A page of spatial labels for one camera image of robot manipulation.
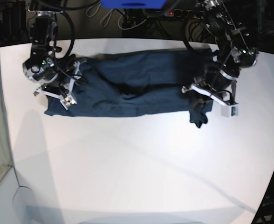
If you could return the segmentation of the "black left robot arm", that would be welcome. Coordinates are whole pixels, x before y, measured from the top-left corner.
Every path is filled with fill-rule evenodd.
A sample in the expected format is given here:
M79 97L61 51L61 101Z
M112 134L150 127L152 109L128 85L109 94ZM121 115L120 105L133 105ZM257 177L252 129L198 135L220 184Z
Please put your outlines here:
M202 12L207 32L214 38L218 50L209 53L194 49L185 36L189 20ZM216 61L204 66L203 74L194 78L189 90L197 92L203 99L211 99L222 105L235 103L235 89L241 69L253 67L257 62L258 50L248 45L243 31L237 27L226 5L221 0L198 0L182 26L183 43L201 59L215 57Z

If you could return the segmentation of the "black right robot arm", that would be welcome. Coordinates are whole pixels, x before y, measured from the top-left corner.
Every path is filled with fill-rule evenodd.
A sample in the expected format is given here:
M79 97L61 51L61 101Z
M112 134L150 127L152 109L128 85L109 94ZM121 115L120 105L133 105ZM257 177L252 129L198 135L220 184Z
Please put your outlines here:
M70 9L66 0L32 0L29 12L35 13L35 21L28 29L32 43L30 57L23 63L25 77L39 87L34 96L44 94L48 97L67 97L74 85L87 84L87 79L80 74L80 62L71 54L75 43L75 27L67 14ZM62 49L57 45L58 21L61 14L70 26L70 45L61 58L56 54Z

